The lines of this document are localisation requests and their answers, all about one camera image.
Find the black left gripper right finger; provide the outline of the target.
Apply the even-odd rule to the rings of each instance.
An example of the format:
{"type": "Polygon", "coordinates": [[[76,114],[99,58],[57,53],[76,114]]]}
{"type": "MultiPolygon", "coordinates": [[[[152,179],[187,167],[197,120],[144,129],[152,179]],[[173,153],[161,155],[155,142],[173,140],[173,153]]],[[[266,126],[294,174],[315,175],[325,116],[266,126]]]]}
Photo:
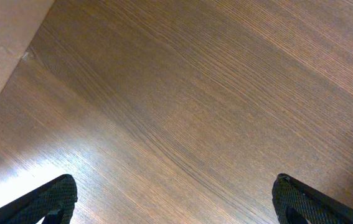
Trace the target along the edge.
{"type": "Polygon", "coordinates": [[[352,208],[288,174],[277,175],[272,202],[282,224],[353,224],[352,208]]]}

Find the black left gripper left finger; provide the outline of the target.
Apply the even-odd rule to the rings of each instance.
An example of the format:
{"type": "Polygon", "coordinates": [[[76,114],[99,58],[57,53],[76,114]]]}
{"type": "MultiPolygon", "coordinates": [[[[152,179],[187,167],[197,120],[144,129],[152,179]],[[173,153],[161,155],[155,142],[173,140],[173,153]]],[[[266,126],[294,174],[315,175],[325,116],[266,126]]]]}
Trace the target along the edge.
{"type": "Polygon", "coordinates": [[[70,174],[63,174],[0,208],[0,224],[69,224],[77,185],[70,174]]]}

